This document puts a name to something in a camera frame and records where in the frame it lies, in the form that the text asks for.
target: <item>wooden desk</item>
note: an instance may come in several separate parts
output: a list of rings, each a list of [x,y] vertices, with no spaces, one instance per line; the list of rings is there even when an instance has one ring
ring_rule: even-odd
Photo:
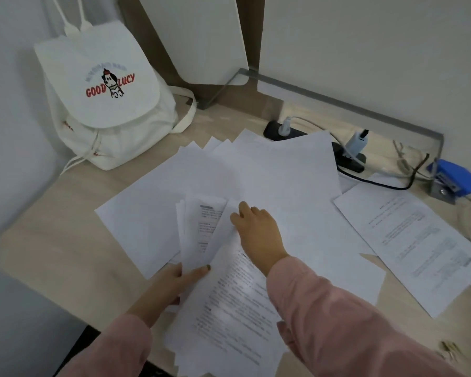
[[[203,147],[211,136],[234,140],[244,128],[261,134],[266,121],[226,107],[198,111],[182,134],[169,135],[149,151],[111,171],[85,162],[60,177],[0,238],[0,268],[98,330],[123,313],[145,290],[147,281],[94,209],[194,140]],[[456,208],[423,197],[446,221],[456,226]],[[367,256],[385,269],[375,256]],[[454,341],[468,360],[459,368],[471,376],[471,286],[439,318],[433,320],[408,291],[387,273],[377,307],[405,333],[431,349],[442,339]],[[149,360],[176,373],[173,354],[162,347],[172,321],[164,314],[152,329]],[[307,375],[291,355],[283,357],[278,375]]]

